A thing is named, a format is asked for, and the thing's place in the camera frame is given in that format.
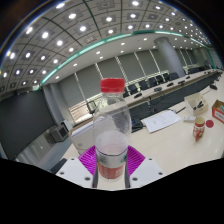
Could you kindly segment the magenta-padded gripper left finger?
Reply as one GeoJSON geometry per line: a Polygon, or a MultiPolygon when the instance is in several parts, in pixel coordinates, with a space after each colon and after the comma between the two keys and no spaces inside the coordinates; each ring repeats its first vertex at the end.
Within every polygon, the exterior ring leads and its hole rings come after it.
{"type": "Polygon", "coordinates": [[[79,157],[69,158],[56,175],[84,188],[96,188],[98,168],[95,147],[90,147],[79,157]]]}

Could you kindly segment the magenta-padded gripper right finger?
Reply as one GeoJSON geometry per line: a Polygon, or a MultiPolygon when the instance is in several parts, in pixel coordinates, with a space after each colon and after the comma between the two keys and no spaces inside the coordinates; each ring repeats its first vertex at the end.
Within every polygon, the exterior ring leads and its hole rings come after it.
{"type": "Polygon", "coordinates": [[[128,147],[124,177],[126,188],[140,188],[165,176],[154,159],[145,157],[132,146],[128,147]]]}

